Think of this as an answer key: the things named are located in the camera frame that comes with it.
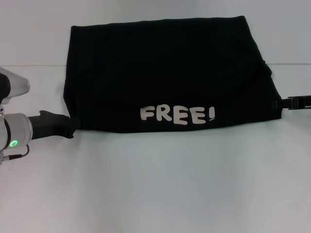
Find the white backdrop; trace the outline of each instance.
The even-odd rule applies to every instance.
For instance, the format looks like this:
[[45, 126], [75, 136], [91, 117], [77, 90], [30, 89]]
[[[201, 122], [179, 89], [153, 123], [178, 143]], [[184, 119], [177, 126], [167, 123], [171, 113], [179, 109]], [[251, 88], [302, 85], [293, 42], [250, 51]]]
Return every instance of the white backdrop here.
[[[62, 94], [70, 26], [162, 18], [245, 15], [263, 58], [274, 64], [280, 95], [309, 95], [310, 6], [2, 0], [0, 65], [31, 83], [6, 112], [68, 114]], [[74, 136], [32, 141], [27, 157], [0, 166], [1, 233], [311, 232], [311, 111], [197, 132]]]

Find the white lettering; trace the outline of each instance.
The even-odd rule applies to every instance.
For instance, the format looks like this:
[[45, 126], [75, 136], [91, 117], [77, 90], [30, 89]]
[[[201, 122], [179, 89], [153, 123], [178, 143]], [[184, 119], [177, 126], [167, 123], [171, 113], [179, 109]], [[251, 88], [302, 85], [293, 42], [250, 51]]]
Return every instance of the white lettering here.
[[184, 106], [174, 106], [174, 108], [173, 108], [174, 124], [187, 125], [188, 122], [186, 122], [185, 120], [180, 120], [180, 119], [188, 117], [188, 114], [187, 113], [181, 113], [181, 112], [179, 112], [180, 110], [188, 111], [188, 108], [186, 108]]
[[212, 121], [213, 119], [215, 119], [215, 108], [214, 107], [210, 107], [209, 108], [209, 121]]
[[192, 122], [194, 124], [205, 124], [205, 120], [199, 119], [199, 117], [205, 117], [204, 113], [198, 113], [198, 112], [204, 112], [203, 107], [196, 107], [196, 108], [190, 108], [191, 116], [192, 116]]
[[152, 112], [147, 112], [147, 111], [153, 111], [154, 109], [156, 109], [156, 108], [153, 106], [141, 108], [140, 109], [140, 118], [142, 120], [147, 120], [147, 117], [153, 117], [155, 114]]
[[156, 107], [156, 119], [161, 121], [162, 117], [164, 117], [166, 120], [171, 121], [172, 118], [168, 115], [169, 112], [170, 107], [167, 104], [158, 105]]

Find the cable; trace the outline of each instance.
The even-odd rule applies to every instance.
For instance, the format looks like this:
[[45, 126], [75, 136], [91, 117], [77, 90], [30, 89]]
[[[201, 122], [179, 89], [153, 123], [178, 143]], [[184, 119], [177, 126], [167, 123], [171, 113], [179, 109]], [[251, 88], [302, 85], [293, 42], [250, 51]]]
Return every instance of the cable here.
[[27, 146], [27, 153], [26, 154], [13, 154], [13, 155], [9, 155], [9, 160], [19, 159], [19, 158], [25, 157], [29, 153], [29, 151], [30, 151], [28, 144], [26, 146]]

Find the green light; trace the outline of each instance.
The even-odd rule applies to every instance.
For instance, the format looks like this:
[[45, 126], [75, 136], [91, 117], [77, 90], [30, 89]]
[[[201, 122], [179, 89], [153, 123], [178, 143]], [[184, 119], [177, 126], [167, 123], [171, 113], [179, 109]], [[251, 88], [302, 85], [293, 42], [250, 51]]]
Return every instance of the green light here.
[[14, 147], [18, 144], [18, 141], [14, 140], [10, 143], [10, 147]]

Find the black cloth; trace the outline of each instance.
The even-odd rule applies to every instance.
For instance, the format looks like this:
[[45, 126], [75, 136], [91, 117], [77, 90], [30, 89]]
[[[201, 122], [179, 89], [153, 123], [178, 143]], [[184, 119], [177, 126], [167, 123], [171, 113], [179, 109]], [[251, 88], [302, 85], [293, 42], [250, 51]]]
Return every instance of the black cloth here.
[[282, 112], [245, 17], [73, 26], [64, 99], [79, 129], [117, 133], [219, 128]]

